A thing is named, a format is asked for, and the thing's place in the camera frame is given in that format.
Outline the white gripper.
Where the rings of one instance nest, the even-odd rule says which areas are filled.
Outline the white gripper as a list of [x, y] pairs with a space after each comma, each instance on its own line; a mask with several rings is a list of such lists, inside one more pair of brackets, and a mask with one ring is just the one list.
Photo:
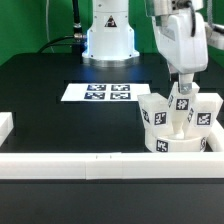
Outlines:
[[207, 40], [204, 19], [196, 13], [196, 31], [192, 32], [192, 17], [189, 11], [170, 15], [166, 26], [157, 26], [152, 18], [156, 45], [166, 59], [170, 73], [179, 75], [179, 92], [189, 94], [195, 72], [204, 71], [208, 64]]

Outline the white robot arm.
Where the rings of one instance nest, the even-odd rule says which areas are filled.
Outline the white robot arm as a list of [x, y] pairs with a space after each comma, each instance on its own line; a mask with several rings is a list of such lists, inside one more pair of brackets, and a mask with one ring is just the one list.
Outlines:
[[[169, 72], [179, 75], [179, 92], [192, 91], [196, 72], [206, 69], [208, 46], [224, 50], [224, 25], [215, 24], [212, 0], [144, 0], [152, 19], [159, 53]], [[83, 61], [118, 67], [139, 58], [134, 30], [128, 21], [129, 0], [92, 0], [93, 23], [87, 31]]]

